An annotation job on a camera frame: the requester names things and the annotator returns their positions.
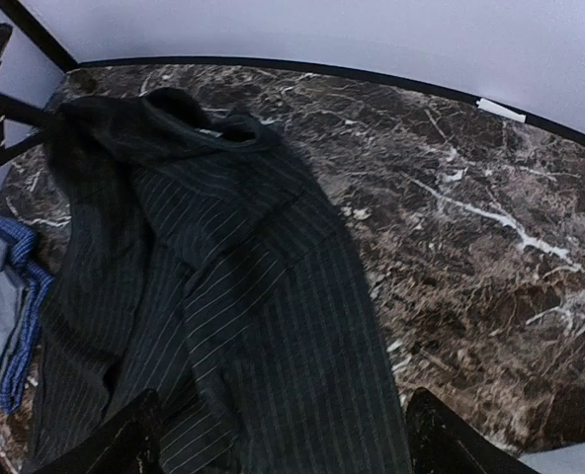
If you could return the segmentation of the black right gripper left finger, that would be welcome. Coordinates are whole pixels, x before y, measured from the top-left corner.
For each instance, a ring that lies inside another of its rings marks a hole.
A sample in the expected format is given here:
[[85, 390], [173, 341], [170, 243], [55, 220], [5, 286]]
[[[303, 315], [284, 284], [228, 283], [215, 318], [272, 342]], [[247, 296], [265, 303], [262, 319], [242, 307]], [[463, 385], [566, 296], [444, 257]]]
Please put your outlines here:
[[81, 444], [37, 470], [39, 474], [160, 473], [158, 394], [147, 389]]

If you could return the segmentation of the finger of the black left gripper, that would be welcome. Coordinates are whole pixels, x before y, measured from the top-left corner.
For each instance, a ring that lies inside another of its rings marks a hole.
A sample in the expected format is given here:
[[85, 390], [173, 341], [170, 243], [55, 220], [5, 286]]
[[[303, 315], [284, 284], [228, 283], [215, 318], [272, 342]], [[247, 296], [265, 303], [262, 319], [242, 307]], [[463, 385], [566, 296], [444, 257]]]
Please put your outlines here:
[[0, 121], [50, 121], [54, 114], [0, 93]]
[[0, 150], [0, 156], [2, 158], [15, 158], [16, 156], [25, 153], [26, 151], [44, 143], [48, 140], [50, 132], [48, 130], [39, 130], [27, 136], [21, 142], [14, 144], [10, 147], [2, 147]]

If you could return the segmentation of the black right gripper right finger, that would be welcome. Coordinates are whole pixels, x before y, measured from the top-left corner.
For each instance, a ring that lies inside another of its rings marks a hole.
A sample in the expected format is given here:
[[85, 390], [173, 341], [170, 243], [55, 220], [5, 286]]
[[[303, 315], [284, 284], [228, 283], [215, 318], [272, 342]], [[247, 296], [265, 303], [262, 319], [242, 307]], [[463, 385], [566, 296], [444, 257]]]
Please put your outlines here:
[[405, 421], [417, 474], [538, 474], [499, 449], [429, 390], [412, 395]]

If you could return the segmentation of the black pinstriped long sleeve shirt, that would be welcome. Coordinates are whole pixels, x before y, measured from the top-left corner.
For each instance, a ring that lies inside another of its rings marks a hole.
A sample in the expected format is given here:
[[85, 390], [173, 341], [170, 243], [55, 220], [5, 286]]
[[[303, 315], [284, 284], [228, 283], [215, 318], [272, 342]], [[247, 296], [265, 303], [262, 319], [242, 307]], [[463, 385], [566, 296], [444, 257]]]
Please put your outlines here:
[[61, 104], [45, 148], [71, 234], [42, 304], [28, 470], [141, 392], [167, 473], [406, 473], [356, 246], [303, 160], [189, 94]]

